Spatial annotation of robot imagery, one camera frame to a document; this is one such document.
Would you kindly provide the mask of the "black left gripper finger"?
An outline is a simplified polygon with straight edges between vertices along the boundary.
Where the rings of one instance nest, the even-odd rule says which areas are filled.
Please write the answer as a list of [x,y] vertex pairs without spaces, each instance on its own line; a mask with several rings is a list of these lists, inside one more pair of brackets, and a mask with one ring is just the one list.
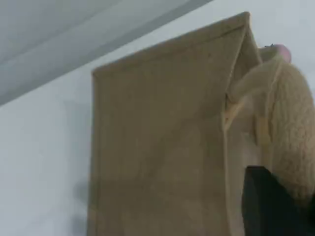
[[264,167],[248,166],[242,194],[247,236],[313,236],[315,197],[301,208],[276,177]]

